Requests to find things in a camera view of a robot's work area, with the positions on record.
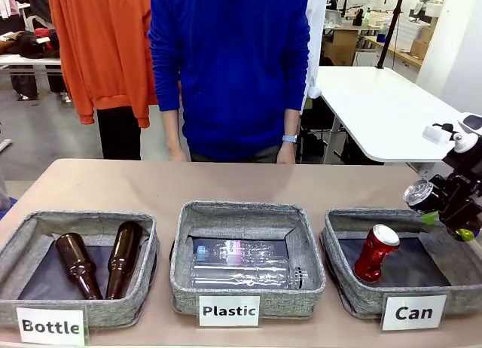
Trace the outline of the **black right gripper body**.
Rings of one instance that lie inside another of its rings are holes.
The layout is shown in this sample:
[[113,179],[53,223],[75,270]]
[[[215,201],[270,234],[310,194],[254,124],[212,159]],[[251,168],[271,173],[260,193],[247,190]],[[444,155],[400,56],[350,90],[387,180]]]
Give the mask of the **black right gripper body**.
[[447,177],[432,183],[441,190],[440,221],[451,230],[481,229],[481,137],[455,135],[455,145],[443,158],[452,167]]

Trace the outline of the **person right hand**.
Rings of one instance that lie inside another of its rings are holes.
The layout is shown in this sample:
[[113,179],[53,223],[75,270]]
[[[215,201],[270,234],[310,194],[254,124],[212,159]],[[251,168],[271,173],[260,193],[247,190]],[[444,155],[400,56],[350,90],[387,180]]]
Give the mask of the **person right hand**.
[[168,147],[169,160],[172,162],[188,162],[186,154],[180,145]]

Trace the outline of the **person left hand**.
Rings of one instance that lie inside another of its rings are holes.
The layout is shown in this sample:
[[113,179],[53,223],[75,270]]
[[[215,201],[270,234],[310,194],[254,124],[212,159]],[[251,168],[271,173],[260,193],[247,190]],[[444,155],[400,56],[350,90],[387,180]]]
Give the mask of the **person left hand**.
[[296,145],[293,142],[283,142],[276,157],[279,164],[295,164]]

